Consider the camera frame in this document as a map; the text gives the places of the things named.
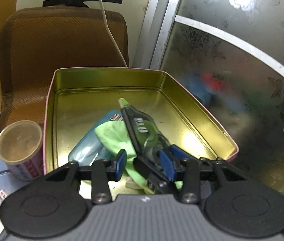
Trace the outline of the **blue glasses case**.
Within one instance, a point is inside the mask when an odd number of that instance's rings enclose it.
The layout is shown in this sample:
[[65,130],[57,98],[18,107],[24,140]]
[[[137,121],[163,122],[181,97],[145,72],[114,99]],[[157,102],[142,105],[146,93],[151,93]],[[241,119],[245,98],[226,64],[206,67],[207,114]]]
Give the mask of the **blue glasses case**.
[[95,133],[95,129],[108,121],[121,121],[123,117],[117,110],[111,110],[82,137],[68,155],[68,161],[76,161],[79,166],[90,166],[94,161],[109,159],[113,154],[106,149]]

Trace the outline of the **peanut can with lid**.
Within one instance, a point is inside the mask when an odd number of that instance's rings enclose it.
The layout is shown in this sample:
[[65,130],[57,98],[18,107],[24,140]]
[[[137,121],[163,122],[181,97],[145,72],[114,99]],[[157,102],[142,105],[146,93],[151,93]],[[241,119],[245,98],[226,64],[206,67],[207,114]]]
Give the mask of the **peanut can with lid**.
[[39,124],[17,121],[0,133],[0,158],[16,178],[32,181],[43,175],[42,143]]

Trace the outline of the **pink macaron tin box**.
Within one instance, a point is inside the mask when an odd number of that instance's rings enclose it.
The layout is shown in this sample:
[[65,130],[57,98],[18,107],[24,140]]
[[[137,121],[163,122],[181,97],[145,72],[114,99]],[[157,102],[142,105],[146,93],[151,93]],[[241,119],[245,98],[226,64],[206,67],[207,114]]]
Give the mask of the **pink macaron tin box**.
[[46,101],[44,170],[67,162],[85,133],[111,111],[124,116],[139,154],[164,140],[196,157],[233,159],[238,146],[205,106],[162,71],[74,67],[54,72]]

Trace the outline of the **frosted glass sliding door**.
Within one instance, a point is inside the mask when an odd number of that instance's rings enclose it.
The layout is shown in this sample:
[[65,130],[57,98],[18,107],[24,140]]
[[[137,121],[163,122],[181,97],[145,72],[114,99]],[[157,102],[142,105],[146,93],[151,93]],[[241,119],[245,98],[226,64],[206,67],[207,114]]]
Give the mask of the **frosted glass sliding door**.
[[236,141],[235,165],[284,193],[284,0],[149,0],[133,65],[184,85]]

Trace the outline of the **green correction tape dispenser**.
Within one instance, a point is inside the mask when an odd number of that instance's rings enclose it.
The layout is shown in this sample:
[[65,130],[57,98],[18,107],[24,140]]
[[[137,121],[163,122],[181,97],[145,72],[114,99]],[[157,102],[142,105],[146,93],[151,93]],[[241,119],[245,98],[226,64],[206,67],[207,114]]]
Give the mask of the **green correction tape dispenser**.
[[146,187],[156,194],[178,194],[176,184],[169,181],[160,164],[160,151],[170,142],[160,132],[154,120],[137,110],[124,98],[118,100],[126,129],[135,150],[134,170],[146,181]]

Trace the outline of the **green cleaning cloth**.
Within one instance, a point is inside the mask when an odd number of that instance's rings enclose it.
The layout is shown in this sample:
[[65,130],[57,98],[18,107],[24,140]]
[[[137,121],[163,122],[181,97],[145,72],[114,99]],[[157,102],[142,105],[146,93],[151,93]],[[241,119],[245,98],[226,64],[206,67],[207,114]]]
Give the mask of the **green cleaning cloth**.
[[[157,136],[160,136],[165,146],[169,146],[170,144],[170,142],[159,133],[156,125],[151,121],[145,121],[144,124],[138,125],[136,131],[139,135],[146,137],[143,141],[146,141],[148,145],[152,145],[153,140],[157,139]],[[116,155],[121,149],[126,150],[126,172],[131,179],[130,181],[126,181],[126,187],[130,189],[142,189],[145,193],[152,194],[153,192],[146,185],[146,180],[134,169],[133,160],[136,157],[136,153],[126,129],[125,122],[108,121],[99,125],[95,129],[95,133],[101,143],[112,154]]]

